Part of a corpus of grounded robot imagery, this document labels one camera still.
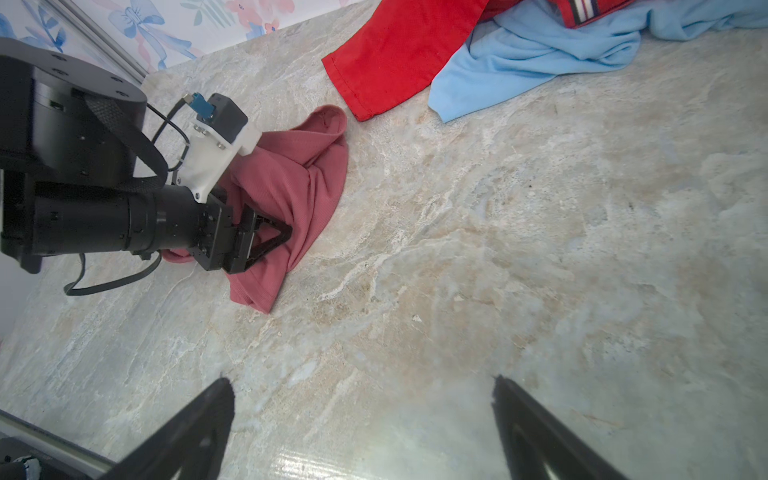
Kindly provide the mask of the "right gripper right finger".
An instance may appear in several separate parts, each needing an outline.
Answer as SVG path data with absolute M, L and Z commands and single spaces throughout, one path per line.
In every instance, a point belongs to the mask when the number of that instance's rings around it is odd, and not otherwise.
M 623 479 L 515 381 L 495 378 L 492 409 L 513 479 Z

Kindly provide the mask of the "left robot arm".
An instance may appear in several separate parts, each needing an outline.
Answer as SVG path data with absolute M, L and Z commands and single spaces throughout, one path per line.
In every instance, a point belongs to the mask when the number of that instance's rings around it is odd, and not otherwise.
M 1 42 L 1 250 L 36 274 L 47 257 L 127 251 L 152 273 L 166 250 L 239 274 L 286 243 L 286 223 L 236 212 L 219 180 L 259 134 L 228 97 L 188 94 L 194 134 L 169 165 L 143 133 L 133 84 L 82 60 Z

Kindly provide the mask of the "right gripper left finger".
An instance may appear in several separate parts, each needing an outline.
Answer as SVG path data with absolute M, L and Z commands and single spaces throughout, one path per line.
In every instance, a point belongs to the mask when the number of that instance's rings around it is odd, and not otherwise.
M 216 479 L 235 414 L 229 379 L 215 380 L 105 479 Z

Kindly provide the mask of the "maroon pink cloth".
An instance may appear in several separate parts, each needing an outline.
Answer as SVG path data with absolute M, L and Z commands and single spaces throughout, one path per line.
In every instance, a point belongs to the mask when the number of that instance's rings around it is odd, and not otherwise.
M 265 132 L 218 181 L 238 223 L 248 206 L 292 228 L 290 239 L 243 273 L 229 274 L 230 298 L 269 313 L 293 270 L 331 220 L 344 191 L 347 116 L 334 105 L 291 130 Z

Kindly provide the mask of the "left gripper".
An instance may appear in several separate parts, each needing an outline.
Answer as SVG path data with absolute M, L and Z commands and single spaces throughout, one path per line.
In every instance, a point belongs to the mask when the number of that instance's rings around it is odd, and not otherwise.
M 190 254 L 205 271 L 242 273 L 284 245 L 293 228 L 245 206 L 237 217 L 219 200 L 203 205 L 198 235 Z

